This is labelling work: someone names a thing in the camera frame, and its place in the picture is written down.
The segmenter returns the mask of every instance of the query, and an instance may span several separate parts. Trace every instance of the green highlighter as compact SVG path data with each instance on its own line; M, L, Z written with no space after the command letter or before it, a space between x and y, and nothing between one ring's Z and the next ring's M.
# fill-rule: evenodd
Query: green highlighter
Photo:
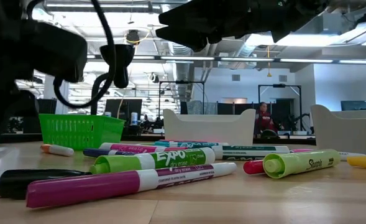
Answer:
M268 154L264 157L265 173L274 179L290 174L332 167L340 162L340 154L336 150L315 150L290 154Z
M128 170L194 166L213 163L214 159L214 151L209 147L141 153L134 156L99 156L94 165L90 167L90 172L92 174L106 174Z

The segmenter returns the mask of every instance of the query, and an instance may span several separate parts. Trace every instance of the green plastic basket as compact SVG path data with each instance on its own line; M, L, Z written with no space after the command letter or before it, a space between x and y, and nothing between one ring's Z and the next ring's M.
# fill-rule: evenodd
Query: green plastic basket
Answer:
M124 120L96 115L40 114L43 143L80 151L120 142Z

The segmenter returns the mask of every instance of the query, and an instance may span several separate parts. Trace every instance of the red shirt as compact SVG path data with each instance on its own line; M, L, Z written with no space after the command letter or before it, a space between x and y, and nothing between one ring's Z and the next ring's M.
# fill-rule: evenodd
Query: red shirt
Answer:
M277 131L274 124L271 124L271 120L272 120L271 119L271 114L269 112L260 111L258 119L257 119L257 125L258 125L258 127L260 128L261 131L264 131L264 130L267 130L267 129Z

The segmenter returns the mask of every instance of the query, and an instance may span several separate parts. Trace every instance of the desk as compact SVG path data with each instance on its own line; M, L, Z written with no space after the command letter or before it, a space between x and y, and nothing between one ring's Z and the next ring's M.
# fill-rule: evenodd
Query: desk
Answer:
M40 142L3 145L0 169L88 170L92 158L41 154ZM313 146L292 146L293 148ZM31 210L24 201L0 199L0 224L108 223L362 223L366 224L366 169L345 162L280 180L232 175L59 208Z

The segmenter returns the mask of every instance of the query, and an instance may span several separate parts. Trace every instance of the orange marker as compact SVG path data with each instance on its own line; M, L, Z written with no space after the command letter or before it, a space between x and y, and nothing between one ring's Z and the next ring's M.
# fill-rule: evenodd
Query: orange marker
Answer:
M56 154L56 155L61 155L61 156L73 156L73 149L71 149L69 147L43 144L40 146L40 149L44 153Z

